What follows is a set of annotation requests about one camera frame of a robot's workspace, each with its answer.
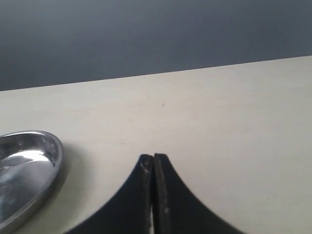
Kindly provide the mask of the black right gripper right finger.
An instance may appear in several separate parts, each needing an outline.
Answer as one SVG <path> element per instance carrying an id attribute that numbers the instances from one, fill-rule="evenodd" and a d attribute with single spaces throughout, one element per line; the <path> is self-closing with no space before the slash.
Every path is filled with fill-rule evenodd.
<path id="1" fill-rule="evenodd" d="M 208 209 L 185 185 L 165 154 L 154 155 L 155 234 L 241 234 Z"/>

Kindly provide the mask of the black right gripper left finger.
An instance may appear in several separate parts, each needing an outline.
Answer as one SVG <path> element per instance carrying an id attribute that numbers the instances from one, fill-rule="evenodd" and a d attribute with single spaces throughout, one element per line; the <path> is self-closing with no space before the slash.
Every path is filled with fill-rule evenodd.
<path id="1" fill-rule="evenodd" d="M 151 224 L 153 157 L 140 155 L 129 177 L 110 200 L 69 234 L 148 234 Z"/>

